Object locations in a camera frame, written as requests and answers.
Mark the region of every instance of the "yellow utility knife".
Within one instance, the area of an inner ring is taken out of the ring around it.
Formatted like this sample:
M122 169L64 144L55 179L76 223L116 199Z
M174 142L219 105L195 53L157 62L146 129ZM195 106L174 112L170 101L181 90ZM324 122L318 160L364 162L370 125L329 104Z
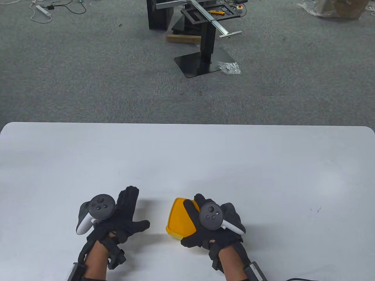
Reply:
M209 13L213 13L215 15L222 15L222 16L225 15L225 12L223 12L223 11L209 11Z

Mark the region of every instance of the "yellow container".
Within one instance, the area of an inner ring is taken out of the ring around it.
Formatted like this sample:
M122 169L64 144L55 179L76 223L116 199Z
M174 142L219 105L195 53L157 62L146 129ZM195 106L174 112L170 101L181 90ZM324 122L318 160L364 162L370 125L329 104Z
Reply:
M185 200L185 198L176 198L169 214L168 225L165 228L170 236L178 240L188 237L196 231L195 226L184 207ZM199 211L198 204L193 200L192 202Z

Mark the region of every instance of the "aluminum rail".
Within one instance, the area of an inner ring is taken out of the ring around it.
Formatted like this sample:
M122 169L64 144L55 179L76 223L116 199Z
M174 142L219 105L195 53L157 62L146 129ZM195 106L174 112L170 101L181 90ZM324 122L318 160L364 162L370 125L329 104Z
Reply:
M220 35L220 38L229 37L231 35L242 33L242 30L235 31L235 32L228 32L217 20L215 20L210 13L208 13L199 3L198 1L202 2L204 0L175 0L175 1L169 1L164 3L156 4L156 9L165 9L169 7L176 7L180 5L185 4L191 4L193 5L213 26L216 27L217 30L220 31L222 35Z

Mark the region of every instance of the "forearm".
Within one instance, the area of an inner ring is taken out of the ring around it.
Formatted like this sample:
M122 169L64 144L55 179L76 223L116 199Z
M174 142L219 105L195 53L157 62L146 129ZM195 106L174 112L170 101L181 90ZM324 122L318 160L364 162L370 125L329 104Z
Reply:
M247 279L243 271L244 264L232 246L219 252L219 259L224 270L226 281L241 281Z
M83 275L85 278L105 280L107 275L108 250L96 241L94 247L87 255L85 264L87 270Z

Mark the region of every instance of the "vr controller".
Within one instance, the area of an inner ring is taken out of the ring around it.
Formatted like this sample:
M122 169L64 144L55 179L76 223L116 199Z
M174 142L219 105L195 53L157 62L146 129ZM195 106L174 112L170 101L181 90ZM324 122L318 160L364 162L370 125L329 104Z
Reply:
M94 224L113 215L115 209L116 202L108 194L99 194L90 201L84 202L79 208L77 234L85 234Z
M199 213L199 221L202 226L209 230L216 230L222 227L223 229L228 228L239 235L246 233L240 216L232 203L225 203L221 207L213 202L204 204Z

